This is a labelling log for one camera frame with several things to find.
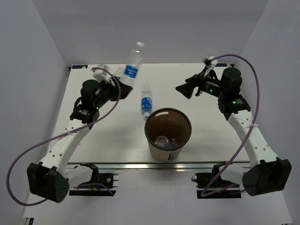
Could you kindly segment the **blue label bottle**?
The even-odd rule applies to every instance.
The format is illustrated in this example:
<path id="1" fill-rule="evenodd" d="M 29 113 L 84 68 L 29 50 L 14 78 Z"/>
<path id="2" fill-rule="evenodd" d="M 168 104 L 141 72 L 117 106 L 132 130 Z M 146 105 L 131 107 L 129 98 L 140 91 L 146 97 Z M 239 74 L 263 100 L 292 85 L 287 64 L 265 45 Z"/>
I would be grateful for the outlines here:
<path id="1" fill-rule="evenodd" d="M 141 112 L 145 119 L 152 112 L 152 89 L 149 85 L 142 86 Z"/>
<path id="2" fill-rule="evenodd" d="M 125 66 L 123 75 L 120 78 L 120 82 L 122 84 L 130 86 L 132 88 L 134 87 L 137 74 L 143 63 L 143 48 L 144 43 L 137 42 L 135 47 L 131 51 L 129 63 Z"/>
<path id="3" fill-rule="evenodd" d="M 161 135 L 155 139 L 154 144 L 156 147 L 160 147 L 165 150 L 174 150 L 175 148 L 180 147 L 182 142 L 180 139 L 175 138 L 174 136 L 168 137 Z"/>

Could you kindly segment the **green label plastic bottle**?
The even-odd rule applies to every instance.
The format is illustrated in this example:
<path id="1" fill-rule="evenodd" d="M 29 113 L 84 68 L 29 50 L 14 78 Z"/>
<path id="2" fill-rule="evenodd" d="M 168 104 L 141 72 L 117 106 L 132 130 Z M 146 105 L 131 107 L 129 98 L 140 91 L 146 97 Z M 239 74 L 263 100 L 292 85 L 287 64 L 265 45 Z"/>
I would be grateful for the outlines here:
<path id="1" fill-rule="evenodd" d="M 113 75 L 119 80 L 124 75 L 124 67 L 119 67 Z"/>

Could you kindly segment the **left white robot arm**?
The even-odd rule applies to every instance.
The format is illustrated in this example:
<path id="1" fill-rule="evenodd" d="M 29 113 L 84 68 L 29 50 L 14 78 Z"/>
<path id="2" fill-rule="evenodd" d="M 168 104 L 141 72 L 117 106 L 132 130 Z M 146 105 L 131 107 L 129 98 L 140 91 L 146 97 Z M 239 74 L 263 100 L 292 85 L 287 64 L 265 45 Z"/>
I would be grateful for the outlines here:
<path id="1" fill-rule="evenodd" d="M 40 160 L 27 168 L 30 192 L 44 199 L 60 203 L 75 187 L 94 187 L 99 182 L 98 167 L 80 164 L 66 171 L 69 159 L 81 140 L 90 132 L 100 116 L 99 109 L 108 101 L 125 99 L 133 88 L 120 81 L 114 85 L 106 81 L 86 80 L 81 96 L 76 100 L 63 137 Z"/>

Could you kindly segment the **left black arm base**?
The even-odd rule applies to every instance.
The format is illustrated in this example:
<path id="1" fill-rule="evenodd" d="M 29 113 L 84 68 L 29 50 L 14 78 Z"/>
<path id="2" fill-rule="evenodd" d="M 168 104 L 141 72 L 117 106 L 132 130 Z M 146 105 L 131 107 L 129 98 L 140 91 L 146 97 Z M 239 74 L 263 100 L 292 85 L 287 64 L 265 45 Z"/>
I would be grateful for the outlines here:
<path id="1" fill-rule="evenodd" d="M 119 173 L 100 170 L 90 163 L 76 165 L 66 175 L 70 181 L 83 181 L 70 187 L 70 196 L 114 196 L 119 182 Z"/>

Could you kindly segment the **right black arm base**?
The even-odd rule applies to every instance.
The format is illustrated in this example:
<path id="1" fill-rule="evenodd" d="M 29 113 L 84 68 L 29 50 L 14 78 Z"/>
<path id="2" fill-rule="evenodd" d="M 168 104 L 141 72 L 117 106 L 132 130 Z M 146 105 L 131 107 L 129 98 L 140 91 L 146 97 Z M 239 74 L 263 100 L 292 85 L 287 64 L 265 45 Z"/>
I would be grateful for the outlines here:
<path id="1" fill-rule="evenodd" d="M 207 197 L 202 197 L 201 192 L 208 185 L 208 183 L 217 175 L 221 166 L 224 166 L 225 162 L 216 164 L 213 166 L 211 172 L 199 172 L 191 177 L 191 181 L 196 183 L 197 199 L 239 199 L 241 198 L 241 190 L 239 185 L 235 185 L 227 190 L 219 191 Z M 233 183 L 230 181 L 222 180 L 220 177 L 212 183 L 212 185 L 205 192 L 208 194 L 214 190 L 227 188 Z"/>

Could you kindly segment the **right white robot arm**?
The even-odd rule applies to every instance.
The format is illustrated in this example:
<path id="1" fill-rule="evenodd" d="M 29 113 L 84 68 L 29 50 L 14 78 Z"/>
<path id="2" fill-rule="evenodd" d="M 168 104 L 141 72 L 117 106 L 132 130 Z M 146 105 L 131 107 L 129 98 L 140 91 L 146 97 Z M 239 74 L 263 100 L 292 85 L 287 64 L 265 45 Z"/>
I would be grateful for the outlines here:
<path id="1" fill-rule="evenodd" d="M 292 165 L 287 159 L 281 159 L 268 145 L 258 125 L 257 115 L 240 94 L 241 72 L 236 68 L 223 70 L 221 79 L 217 79 L 212 70 L 205 70 L 185 80 L 185 84 L 175 89 L 190 99 L 195 88 L 196 96 L 205 92 L 218 98 L 218 108 L 241 140 L 238 150 L 245 149 L 250 169 L 237 166 L 230 159 L 227 163 L 214 165 L 209 184 L 217 187 L 227 182 L 240 185 L 250 196 L 282 191 L 287 183 Z"/>

